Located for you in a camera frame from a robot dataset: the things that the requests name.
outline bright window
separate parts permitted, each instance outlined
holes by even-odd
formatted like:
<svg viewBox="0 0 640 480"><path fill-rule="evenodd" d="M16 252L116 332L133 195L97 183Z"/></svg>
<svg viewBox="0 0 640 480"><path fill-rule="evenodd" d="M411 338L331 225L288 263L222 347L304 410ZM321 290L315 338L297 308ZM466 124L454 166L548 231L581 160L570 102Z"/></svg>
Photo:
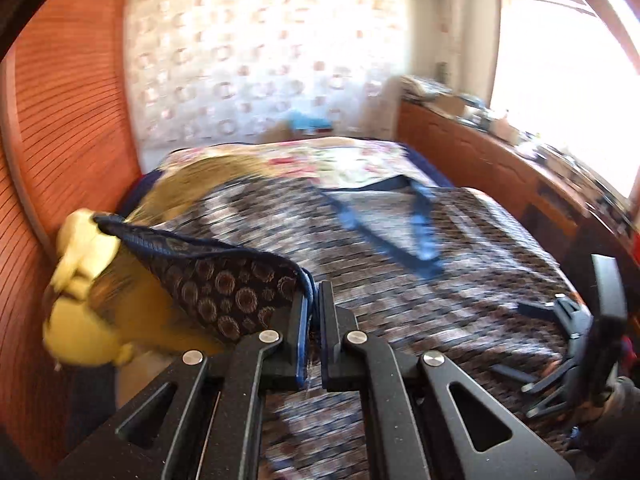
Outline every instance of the bright window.
<svg viewBox="0 0 640 480"><path fill-rule="evenodd" d="M502 0L491 107L629 196L640 165L640 77L582 0Z"/></svg>

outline patterned wallpaper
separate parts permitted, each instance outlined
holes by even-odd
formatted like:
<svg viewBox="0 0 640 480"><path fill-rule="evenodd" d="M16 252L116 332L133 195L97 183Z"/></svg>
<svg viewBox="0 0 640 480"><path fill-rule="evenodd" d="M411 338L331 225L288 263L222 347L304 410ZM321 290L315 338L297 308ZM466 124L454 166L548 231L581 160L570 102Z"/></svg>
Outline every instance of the patterned wallpaper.
<svg viewBox="0 0 640 480"><path fill-rule="evenodd" d="M139 147L265 142L293 110L389 138L408 20L406 0L129 0Z"/></svg>

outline bedspread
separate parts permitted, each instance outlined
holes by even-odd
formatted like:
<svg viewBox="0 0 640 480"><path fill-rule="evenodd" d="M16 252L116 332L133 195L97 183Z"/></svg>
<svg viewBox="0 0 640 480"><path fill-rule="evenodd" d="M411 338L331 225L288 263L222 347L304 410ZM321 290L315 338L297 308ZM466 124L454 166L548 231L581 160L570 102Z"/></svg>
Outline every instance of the bedspread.
<svg viewBox="0 0 640 480"><path fill-rule="evenodd" d="M427 186L433 181L406 158L394 142L349 137L322 137L273 144L220 144L180 150L160 164L164 178L188 164L224 155L259 158L278 176L309 178L320 187L358 187L397 174L405 174Z"/></svg>
<svg viewBox="0 0 640 480"><path fill-rule="evenodd" d="M551 301L557 293L571 294L571 287L553 258L489 197L444 188L432 188L430 195L434 241L444 265L434 280L346 228L328 200L338 200L371 231L415 254L407 217L416 197L407 189L327 194L305 179L245 177L217 187L158 227L293 259L316 280L331 280L336 303L353 310L363 330L413 354L443 351L517 413L520 399L487 368L501 362L540 373L560 359L566 346L556 327L519 315L516 303ZM266 413L262 450L274 474L367 475L358 396L322 390L317 362L308 389L269 396ZM534 429L561 445L561 431Z"/></svg>

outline bed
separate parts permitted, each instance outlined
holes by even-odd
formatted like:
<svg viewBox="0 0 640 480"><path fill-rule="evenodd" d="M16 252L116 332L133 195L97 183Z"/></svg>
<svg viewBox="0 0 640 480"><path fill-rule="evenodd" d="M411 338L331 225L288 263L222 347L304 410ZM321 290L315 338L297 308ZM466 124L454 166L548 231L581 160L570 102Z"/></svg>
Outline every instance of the bed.
<svg viewBox="0 0 640 480"><path fill-rule="evenodd" d="M414 189L426 189L430 197L430 217L444 262L444 273L435 279L420 276L411 264L416 249L407 219L417 198L408 183ZM146 194L133 191L144 195L129 215L133 222L286 253L317 280L332 280L338 304L355 311L363 330L385 337L396 349L416 354L430 348L442 350L513 413L520 413L521 402L508 384L489 374L488 367L506 362L539 374L566 350L551 323L515 312L520 299L549 301L555 294L575 293L558 264L491 198L451 187L408 147L325 137L181 150L167 156L140 186L151 189ZM283 195L283 189L289 194ZM307 254L283 245L282 239L276 243L267 231L260 232L254 215L264 211L265 205L277 204L282 196L313 195L315 189L348 206L367 232L377 236L375 240L402 248L409 259L389 256L363 232L341 228L342 245L362 246L357 258L370 262L363 277L356 272L357 258L352 258L356 263L351 266L318 263L320 253L314 252L313 241ZM246 216L239 221L236 202L247 190L260 196L256 202L262 205L243 205ZM137 199L128 201L126 212L133 208L132 202ZM215 220L206 228L196 221L203 211ZM252 221L251 229L243 227ZM301 214L294 223L304 228L317 221ZM376 274L371 269L382 270ZM139 346L135 358L118 370L107 366L79 371L70 441L81 440L174 357ZM533 429L561 450L562 428ZM312 363L305 391L268 396L262 453L267 476L366 476L357 394L322 390L318 364Z"/></svg>

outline patterned fabric bag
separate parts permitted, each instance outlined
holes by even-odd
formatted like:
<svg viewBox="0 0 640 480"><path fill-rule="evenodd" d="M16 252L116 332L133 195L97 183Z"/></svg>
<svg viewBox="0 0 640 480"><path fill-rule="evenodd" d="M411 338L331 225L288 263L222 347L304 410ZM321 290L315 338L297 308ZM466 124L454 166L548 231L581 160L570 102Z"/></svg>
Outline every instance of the patterned fabric bag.
<svg viewBox="0 0 640 480"><path fill-rule="evenodd" d="M426 202L430 233L415 217ZM327 192L300 178L240 178L162 227L295 260L332 282L335 303L361 330L401 351L444 352L516 414L522 398L488 368L539 374L566 351L552 323L521 316L516 305L569 295L569 283L511 215L474 190L407 189L399 178ZM430 270L425 234L442 266L435 278L421 272ZM308 389L267 397L261 449L272 478L366 478L358 394L324 391L310 357ZM533 429L555 449L566 442L562 425Z"/></svg>
<svg viewBox="0 0 640 480"><path fill-rule="evenodd" d="M175 304L222 342L268 328L273 311L291 306L297 290L314 304L313 277L288 258L129 224L117 215L95 215L94 221L118 237Z"/></svg>

